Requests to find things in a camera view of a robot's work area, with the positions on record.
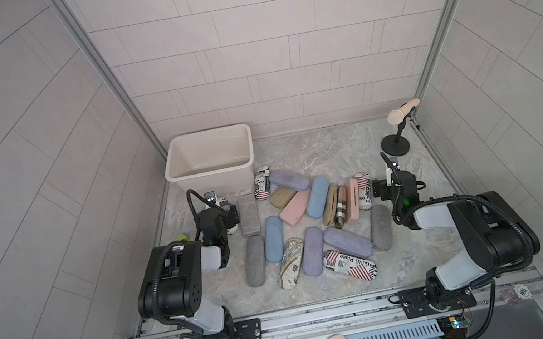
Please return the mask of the newspaper print case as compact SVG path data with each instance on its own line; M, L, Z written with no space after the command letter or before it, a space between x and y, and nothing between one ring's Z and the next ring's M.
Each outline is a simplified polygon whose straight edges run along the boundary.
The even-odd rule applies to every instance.
M221 207L222 210L224 210L222 216L228 235L235 234L240 224L238 208L236 208L235 204L230 204L228 199L223 196L216 199L216 204L217 206Z

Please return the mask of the dark grey oval case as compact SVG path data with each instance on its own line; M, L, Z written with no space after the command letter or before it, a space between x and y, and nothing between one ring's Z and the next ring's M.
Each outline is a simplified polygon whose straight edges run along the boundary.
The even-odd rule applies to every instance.
M246 280L250 287L258 288L265 283L265 243L261 235L248 237L246 242Z

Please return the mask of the blue oval case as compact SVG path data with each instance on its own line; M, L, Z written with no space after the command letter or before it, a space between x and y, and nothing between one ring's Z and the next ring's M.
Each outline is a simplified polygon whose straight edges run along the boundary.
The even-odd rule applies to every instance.
M284 257L283 222L278 216L270 216L265 224L265 259L280 264Z

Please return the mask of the cream patterned glasses case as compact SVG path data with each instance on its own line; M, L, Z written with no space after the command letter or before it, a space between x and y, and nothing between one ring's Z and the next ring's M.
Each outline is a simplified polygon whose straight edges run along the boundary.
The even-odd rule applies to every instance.
M304 254L304 241L298 237L290 238L286 241L284 248L279 281L282 289L291 290L298 283Z

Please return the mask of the grey rectangular fabric case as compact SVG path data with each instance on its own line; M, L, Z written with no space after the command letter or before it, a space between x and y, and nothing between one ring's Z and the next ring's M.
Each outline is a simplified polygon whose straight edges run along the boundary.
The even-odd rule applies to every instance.
M261 232L259 209L255 197L243 194L237 198L237 207L242 235L252 237Z

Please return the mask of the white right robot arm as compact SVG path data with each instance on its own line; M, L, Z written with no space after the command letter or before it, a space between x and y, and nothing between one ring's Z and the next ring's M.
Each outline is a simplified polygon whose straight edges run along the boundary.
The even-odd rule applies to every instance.
M422 202L419 192L425 184L402 170L371 185L374 197L392 202L391 216L397 225L414 231L454 228L463 244L456 256L428 271L423 288L397 294L409 319L473 307L474 289L530 266L541 249L534 230L497 192Z

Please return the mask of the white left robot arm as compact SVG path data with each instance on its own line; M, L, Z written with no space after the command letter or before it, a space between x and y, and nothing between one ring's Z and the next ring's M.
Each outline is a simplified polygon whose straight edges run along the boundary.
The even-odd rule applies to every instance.
M203 297L202 276L228 265L228 229L239 222L236 206L210 207L195 217L202 241L154 248L138 296L140 316L185 328L187 339L261 339L260 320L236 322L227 308Z

